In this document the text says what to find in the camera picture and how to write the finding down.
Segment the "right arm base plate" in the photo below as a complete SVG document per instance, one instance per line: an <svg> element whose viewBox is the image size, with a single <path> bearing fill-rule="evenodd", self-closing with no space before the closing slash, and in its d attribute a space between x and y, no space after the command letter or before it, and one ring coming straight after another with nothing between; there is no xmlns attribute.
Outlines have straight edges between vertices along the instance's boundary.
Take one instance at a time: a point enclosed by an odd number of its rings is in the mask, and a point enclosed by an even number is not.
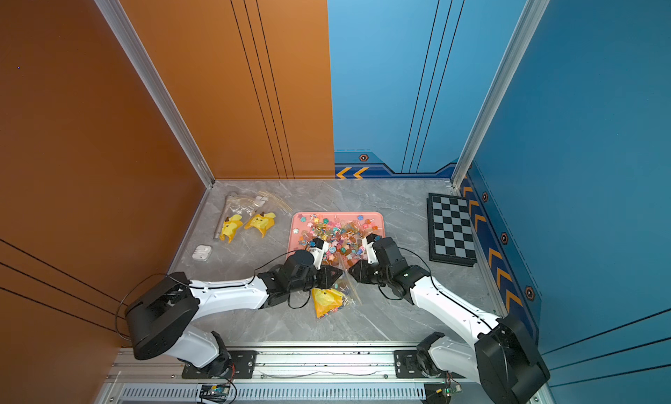
<svg viewBox="0 0 671 404"><path fill-rule="evenodd" d="M440 370L426 352L396 350L393 352L395 374L398 379L429 379L440 375Z"/></svg>

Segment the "yellow duck ziploc bag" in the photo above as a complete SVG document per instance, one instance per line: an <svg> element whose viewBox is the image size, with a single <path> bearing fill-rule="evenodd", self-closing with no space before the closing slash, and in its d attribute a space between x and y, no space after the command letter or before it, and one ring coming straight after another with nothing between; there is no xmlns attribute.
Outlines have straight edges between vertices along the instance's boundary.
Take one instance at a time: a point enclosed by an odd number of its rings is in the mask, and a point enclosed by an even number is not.
<svg viewBox="0 0 671 404"><path fill-rule="evenodd" d="M244 230L256 229L261 238L265 238L274 227L279 215L290 215L293 211L281 197L267 191L258 192L253 204L252 216L244 225Z"/></svg>
<svg viewBox="0 0 671 404"><path fill-rule="evenodd" d="M239 230L251 218L257 195L236 194L230 199L231 212L222 229L220 241L231 243Z"/></svg>
<svg viewBox="0 0 671 404"><path fill-rule="evenodd" d="M352 260L336 258L333 261L324 260L322 267L330 265L341 269L344 273L329 290L314 288L311 297L315 307L316 317L325 318L346 307L356 307L363 301L356 290L356 281L349 274L349 268L354 264Z"/></svg>

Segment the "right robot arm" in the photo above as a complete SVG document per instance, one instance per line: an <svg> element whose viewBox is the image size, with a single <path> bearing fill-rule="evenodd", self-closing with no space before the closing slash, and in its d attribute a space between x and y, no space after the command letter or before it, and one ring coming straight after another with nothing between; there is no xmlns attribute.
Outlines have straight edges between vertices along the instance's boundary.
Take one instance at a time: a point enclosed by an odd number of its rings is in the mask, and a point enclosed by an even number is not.
<svg viewBox="0 0 671 404"><path fill-rule="evenodd" d="M363 242L366 257L349 274L363 284L388 287L393 299L427 311L459 337L441 332L417 347L421 370L447 372L478 382L494 403L526 403L550 380L550 371L524 323L510 314L484 311L436 281L427 264L411 265L393 239L371 234Z"/></svg>

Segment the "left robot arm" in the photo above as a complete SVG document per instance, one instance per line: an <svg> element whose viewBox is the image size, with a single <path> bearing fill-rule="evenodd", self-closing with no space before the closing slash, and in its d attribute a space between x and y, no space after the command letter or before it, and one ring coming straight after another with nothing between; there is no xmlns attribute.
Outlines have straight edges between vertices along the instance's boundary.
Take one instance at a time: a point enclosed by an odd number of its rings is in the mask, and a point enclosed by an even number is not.
<svg viewBox="0 0 671 404"><path fill-rule="evenodd" d="M342 270L323 265L323 256L318 248L295 250L284 264L233 281L192 281L183 272L165 276L125 311L134 358L167 355L201 378L231 376L232 356L221 335L203 331L194 322L227 311L274 307L288 302L294 292L328 290Z"/></svg>

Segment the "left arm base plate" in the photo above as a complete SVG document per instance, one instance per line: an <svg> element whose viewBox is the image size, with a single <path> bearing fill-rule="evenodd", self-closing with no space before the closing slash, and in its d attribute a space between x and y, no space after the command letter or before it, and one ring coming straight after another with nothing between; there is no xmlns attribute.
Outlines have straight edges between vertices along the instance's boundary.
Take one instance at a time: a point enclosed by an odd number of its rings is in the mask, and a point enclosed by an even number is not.
<svg viewBox="0 0 671 404"><path fill-rule="evenodd" d="M186 380L249 380L258 357L254 350L232 350L225 357L218 357L203 368L185 364L182 378Z"/></svg>

